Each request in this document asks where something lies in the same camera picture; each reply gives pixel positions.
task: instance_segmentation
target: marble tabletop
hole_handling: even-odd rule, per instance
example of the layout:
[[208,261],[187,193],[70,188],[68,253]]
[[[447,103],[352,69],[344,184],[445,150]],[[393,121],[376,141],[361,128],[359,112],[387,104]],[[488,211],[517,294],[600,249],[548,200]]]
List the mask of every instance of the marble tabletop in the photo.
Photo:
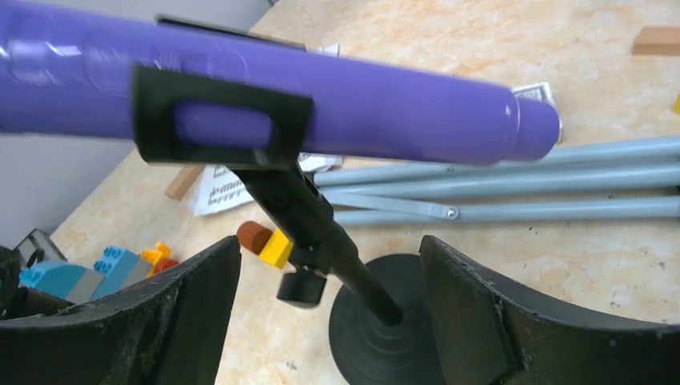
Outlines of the marble tabletop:
[[[680,116],[670,110],[680,59],[629,54],[642,26],[678,20],[675,0],[281,0],[253,31],[308,47],[340,43],[344,56],[509,86],[547,80],[565,126],[562,145],[577,145],[680,132]],[[346,166],[385,163],[350,159]],[[187,258],[243,221],[272,226],[255,204],[194,217],[186,200],[163,195],[177,170],[149,166],[133,152],[57,229],[55,243],[83,264],[107,245],[141,251],[157,241]],[[668,323],[680,322],[679,230],[675,219],[348,228],[364,261],[416,253],[421,236],[433,234],[546,294]],[[329,280],[317,309],[299,310],[275,298],[280,270],[247,251],[243,258],[217,383],[344,383],[327,336],[338,281]]]

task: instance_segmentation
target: light blue block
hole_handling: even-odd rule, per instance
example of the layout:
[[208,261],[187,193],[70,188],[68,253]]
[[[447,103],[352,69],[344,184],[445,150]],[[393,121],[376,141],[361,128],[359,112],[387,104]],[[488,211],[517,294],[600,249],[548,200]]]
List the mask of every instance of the light blue block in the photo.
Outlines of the light blue block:
[[122,289],[128,276],[135,271],[140,259],[139,255],[122,247],[107,247],[103,256],[95,262],[95,270],[104,274],[105,277],[91,299],[101,298]]
[[23,270],[19,279],[24,286],[67,299],[87,270],[66,261],[45,261]]

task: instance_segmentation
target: black stand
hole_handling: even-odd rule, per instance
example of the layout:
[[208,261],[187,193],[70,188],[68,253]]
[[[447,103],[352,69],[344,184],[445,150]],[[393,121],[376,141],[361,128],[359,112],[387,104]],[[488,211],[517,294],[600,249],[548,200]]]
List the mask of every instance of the black stand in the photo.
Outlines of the black stand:
[[[277,298],[311,308],[326,277],[343,283],[330,317],[330,344],[351,384],[444,383],[423,290],[419,259],[379,258],[364,265],[356,245],[333,220],[333,208],[297,163],[312,100],[300,95],[171,71],[133,71],[136,143],[148,162],[225,164],[253,199],[293,241]],[[174,107],[184,101],[248,107],[273,122],[267,149],[218,148],[184,143]]]

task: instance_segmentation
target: brown cylinder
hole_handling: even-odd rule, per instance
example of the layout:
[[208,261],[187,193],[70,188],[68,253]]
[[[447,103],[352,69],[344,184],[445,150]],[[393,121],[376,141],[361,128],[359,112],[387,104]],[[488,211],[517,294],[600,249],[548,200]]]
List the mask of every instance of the brown cylinder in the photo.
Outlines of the brown cylinder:
[[259,254],[272,237],[272,230],[257,222],[247,221],[236,231],[238,243],[251,253]]

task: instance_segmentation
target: blue toy block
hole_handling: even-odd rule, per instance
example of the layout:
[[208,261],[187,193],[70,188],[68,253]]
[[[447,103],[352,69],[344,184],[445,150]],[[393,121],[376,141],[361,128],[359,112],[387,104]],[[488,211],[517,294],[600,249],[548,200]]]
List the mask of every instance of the blue toy block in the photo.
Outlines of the blue toy block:
[[[93,293],[91,299],[101,298],[114,293],[125,286],[144,279],[153,266],[132,251],[122,247],[109,246],[103,256],[95,262],[95,270],[104,274],[104,280]],[[144,272],[141,279],[133,279]]]
[[76,304],[86,302],[103,278],[101,273],[66,261],[40,262],[19,274],[24,286]]

